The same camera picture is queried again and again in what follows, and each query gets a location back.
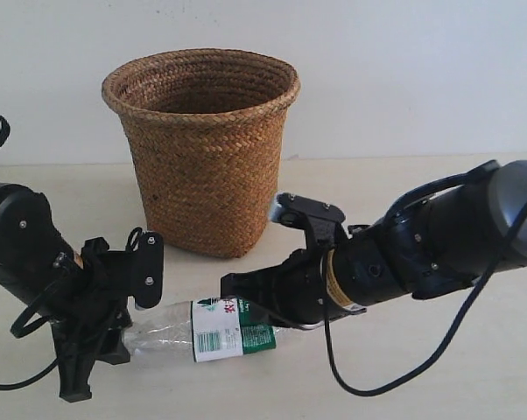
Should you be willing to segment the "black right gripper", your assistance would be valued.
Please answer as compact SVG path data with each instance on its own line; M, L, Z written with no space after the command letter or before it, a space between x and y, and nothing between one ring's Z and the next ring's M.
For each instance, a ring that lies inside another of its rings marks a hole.
M406 294L385 255L374 244L345 244L313 257L276 282L278 266L245 273L228 273L220 280L221 298L249 303L249 319L270 326L310 326L366 312Z

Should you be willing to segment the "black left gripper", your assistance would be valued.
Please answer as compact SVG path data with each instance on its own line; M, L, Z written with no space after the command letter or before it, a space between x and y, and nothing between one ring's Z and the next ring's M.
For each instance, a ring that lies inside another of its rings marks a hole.
M88 379L96 360L108 364L130 362L123 335L131 326L127 297L109 285L106 256L111 250L102 237L85 241L73 259L59 262L66 271L47 303L53 316L55 346L63 349L59 361L60 398L86 401L92 398Z

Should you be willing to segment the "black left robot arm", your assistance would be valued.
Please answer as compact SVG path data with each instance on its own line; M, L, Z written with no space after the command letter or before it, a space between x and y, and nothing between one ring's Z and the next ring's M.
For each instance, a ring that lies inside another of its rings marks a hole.
M91 398L97 361L129 361L121 343L127 298L112 288L94 248L79 255L53 225L46 196L23 185L0 183L0 285L25 304L11 325L15 338L50 326L66 402Z

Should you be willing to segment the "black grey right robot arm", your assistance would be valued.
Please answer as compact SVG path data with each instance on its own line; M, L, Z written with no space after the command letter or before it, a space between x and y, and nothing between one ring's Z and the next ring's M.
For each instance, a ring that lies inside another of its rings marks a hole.
M222 298L252 304L258 321L309 330L410 296L438 298L472 288L486 268L527 267L527 160L490 160L400 196L376 222L346 225L329 203L282 192L270 219L300 230L306 245L282 263L221 279Z

